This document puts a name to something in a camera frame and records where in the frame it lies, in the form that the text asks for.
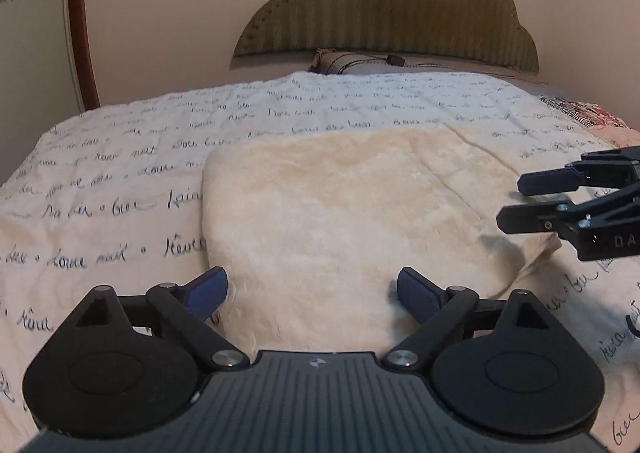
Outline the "cream fleece pants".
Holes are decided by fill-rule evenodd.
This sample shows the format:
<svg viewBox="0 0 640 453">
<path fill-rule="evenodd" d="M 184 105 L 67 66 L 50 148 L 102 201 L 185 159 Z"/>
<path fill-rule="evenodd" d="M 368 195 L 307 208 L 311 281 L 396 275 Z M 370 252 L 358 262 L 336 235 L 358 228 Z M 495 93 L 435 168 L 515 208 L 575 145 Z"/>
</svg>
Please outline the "cream fleece pants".
<svg viewBox="0 0 640 453">
<path fill-rule="evenodd" d="M 210 152 L 202 228 L 209 261 L 229 277 L 224 335 L 249 355 L 381 352 L 413 328 L 393 288 L 406 267 L 503 297 L 560 247 L 553 235 L 499 234 L 515 178 L 498 151 L 449 127 Z"/>
</svg>

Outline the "pile of colourful clothes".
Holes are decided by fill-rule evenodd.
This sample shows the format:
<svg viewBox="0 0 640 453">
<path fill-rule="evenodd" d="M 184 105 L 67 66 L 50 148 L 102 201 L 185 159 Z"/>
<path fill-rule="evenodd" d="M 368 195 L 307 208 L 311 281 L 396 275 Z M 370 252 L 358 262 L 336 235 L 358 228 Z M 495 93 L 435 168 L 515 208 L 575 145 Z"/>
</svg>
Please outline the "pile of colourful clothes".
<svg viewBox="0 0 640 453">
<path fill-rule="evenodd" d="M 620 117 L 597 104 L 559 97 L 539 96 L 538 99 L 616 148 L 638 147 L 640 144 L 638 130 L 630 128 Z"/>
</svg>

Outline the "white script-print bedspread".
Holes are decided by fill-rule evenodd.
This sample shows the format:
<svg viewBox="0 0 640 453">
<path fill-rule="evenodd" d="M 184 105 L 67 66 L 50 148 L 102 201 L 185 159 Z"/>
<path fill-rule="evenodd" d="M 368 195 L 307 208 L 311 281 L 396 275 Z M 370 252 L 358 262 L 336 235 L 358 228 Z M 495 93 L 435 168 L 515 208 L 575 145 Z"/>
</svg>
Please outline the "white script-print bedspread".
<svg viewBox="0 0 640 453">
<path fill-rule="evenodd" d="M 210 152 L 262 138 L 449 127 L 515 166 L 511 204 L 521 174 L 608 146 L 539 96 L 480 72 L 295 73 L 104 106 L 53 127 L 1 188 L 2 450 L 35 436 L 24 373 L 90 288 L 141 294 L 213 265 L 202 228 Z M 639 342 L 626 324 L 639 317 L 638 260 L 581 262 L 560 242 L 506 295 L 515 288 L 533 291 L 598 362 L 606 395 L 594 432 L 614 452 L 634 451 Z"/>
</svg>

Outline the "small black device on bed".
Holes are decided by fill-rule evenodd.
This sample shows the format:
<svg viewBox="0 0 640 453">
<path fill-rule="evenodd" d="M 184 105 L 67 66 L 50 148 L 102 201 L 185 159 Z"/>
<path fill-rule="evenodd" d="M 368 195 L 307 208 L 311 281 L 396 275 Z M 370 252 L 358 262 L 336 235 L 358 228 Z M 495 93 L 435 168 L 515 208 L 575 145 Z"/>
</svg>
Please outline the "small black device on bed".
<svg viewBox="0 0 640 453">
<path fill-rule="evenodd" d="M 389 54 L 386 57 L 386 63 L 391 66 L 404 66 L 405 59 L 397 54 Z"/>
</svg>

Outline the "green padded headboard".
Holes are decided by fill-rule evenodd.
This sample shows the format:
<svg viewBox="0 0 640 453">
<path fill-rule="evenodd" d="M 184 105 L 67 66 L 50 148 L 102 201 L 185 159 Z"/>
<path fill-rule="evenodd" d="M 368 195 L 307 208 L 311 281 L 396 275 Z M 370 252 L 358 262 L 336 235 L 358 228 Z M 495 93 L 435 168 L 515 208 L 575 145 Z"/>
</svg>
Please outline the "green padded headboard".
<svg viewBox="0 0 640 453">
<path fill-rule="evenodd" d="M 363 49 L 473 60 L 538 73 L 533 37 L 514 0 L 270 0 L 235 57 Z"/>
</svg>

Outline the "patterned pillow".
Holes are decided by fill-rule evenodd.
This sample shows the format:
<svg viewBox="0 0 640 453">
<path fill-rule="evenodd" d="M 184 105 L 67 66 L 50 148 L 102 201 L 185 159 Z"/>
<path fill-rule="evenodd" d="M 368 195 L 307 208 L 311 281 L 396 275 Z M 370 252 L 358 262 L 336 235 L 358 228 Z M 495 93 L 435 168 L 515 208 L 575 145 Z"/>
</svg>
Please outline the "patterned pillow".
<svg viewBox="0 0 640 453">
<path fill-rule="evenodd" d="M 386 54 L 377 54 L 370 51 L 346 51 L 337 49 L 319 48 L 311 61 L 308 71 L 314 74 L 343 74 L 354 64 L 375 62 L 385 64 Z"/>
</svg>

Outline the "white wardrobe with flowers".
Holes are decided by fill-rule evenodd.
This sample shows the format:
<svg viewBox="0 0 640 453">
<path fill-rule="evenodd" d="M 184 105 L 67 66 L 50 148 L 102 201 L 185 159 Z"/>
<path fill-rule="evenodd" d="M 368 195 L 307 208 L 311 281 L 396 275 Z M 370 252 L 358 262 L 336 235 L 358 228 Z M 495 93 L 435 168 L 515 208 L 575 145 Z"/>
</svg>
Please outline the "white wardrobe with flowers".
<svg viewBox="0 0 640 453">
<path fill-rule="evenodd" d="M 1 179 L 43 132 L 80 112 L 66 0 L 1 0 Z"/>
</svg>

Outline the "red-brown wooden door frame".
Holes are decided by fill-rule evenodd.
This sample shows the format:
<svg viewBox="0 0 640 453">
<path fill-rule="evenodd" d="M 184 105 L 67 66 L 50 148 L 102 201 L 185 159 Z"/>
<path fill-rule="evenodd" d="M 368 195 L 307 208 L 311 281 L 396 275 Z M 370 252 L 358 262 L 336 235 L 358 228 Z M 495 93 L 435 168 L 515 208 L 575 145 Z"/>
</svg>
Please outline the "red-brown wooden door frame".
<svg viewBox="0 0 640 453">
<path fill-rule="evenodd" d="M 91 61 L 86 0 L 66 0 L 66 2 L 70 48 L 72 48 L 80 104 L 85 111 L 95 110 L 101 106 L 101 102 Z"/>
</svg>

